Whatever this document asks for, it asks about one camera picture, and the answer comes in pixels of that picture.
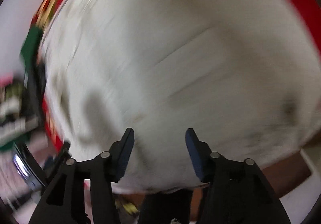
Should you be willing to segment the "dark green folded garment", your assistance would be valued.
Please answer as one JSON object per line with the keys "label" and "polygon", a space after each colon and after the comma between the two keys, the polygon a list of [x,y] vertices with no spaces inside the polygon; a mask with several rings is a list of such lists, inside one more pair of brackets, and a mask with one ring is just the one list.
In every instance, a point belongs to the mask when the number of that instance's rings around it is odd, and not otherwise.
{"label": "dark green folded garment", "polygon": [[25,76],[28,76],[31,69],[37,62],[38,50],[43,31],[36,25],[31,25],[20,51],[21,60],[24,64]]}

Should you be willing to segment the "white fluffy sweater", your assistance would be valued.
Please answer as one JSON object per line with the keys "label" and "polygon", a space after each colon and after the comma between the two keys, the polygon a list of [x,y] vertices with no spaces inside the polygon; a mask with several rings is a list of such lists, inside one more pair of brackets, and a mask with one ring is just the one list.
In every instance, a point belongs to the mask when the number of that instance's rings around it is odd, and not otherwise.
{"label": "white fluffy sweater", "polygon": [[320,124],[317,48],[289,0],[64,0],[40,50],[46,100],[76,160],[133,128],[117,193],[199,186],[188,128],[226,158],[266,167]]}

